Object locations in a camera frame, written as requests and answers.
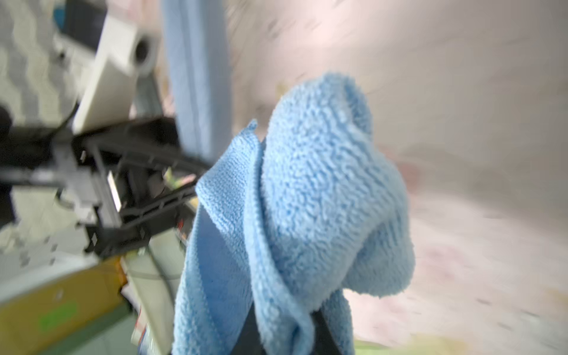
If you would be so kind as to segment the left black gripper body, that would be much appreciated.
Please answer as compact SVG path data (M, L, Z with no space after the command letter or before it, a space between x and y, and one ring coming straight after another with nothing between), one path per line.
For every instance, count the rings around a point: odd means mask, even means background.
M172 167L156 170L132 158L89 148L88 139L97 135L129 137L177 148L178 134L174 120L167 117L115 124L81 135L74 135L68 129L57 129L50 134L51 158L61 173L63 189L74 195L78 224L87 232L89 241L85 251L98 257L112 257L145 247L151 238L174 228L166 229L162 223L144 223L118 229L121 226L118 212L126 204L128 187L135 183L167 185L164 173Z

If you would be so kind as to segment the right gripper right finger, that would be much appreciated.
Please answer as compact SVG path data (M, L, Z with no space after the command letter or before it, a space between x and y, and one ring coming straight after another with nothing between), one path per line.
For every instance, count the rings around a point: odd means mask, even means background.
M340 349L334 341L334 337L325 321L321 311L312 314L315 326L315 341L313 354L316 355L341 355Z

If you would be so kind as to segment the blue microfiber cloth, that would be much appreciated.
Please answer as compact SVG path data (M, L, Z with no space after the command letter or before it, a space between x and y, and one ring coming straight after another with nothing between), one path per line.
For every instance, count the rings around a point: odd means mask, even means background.
M343 291L410 284L407 189L375 149L365 96L329 73L283 96L259 139L252 121L198 181L175 302L174 354L230 354L251 306L266 354L313 354L321 311L353 354Z

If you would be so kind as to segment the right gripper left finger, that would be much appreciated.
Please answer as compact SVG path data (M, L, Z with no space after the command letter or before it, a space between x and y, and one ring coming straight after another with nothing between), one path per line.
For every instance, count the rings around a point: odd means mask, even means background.
M254 306L249 309L231 355L266 355L257 328Z

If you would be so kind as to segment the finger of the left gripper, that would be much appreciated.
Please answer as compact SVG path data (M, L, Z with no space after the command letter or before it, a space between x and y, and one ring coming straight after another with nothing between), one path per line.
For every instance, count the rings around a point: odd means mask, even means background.
M193 173L205 173L209 169L206 164L184 155L178 148L160 146L129 137L97 135L88 139L88 147L119 155L121 158L132 158L135 162L156 170L161 167L172 167Z
M187 205L197 196L196 183L187 183L171 190L165 183L152 186L151 183L135 183L129 186L126 204L118 212L121 226L128 229L144 223L166 224L166 229L177 227L182 220L194 217Z

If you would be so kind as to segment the blue eyeglass case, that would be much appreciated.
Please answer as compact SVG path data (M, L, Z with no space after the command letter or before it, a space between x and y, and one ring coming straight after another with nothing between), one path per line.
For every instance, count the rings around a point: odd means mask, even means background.
M184 151L214 164L232 140L229 45L221 1L162 1L163 36Z

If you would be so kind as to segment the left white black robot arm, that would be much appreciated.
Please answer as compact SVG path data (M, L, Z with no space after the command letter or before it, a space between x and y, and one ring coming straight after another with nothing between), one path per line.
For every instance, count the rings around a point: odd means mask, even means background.
M16 222L15 186L70 192L67 207L100 259L143 248L194 216L189 201L208 165L185 155L175 120L142 118L73 133L58 127L18 127L1 111L1 225Z

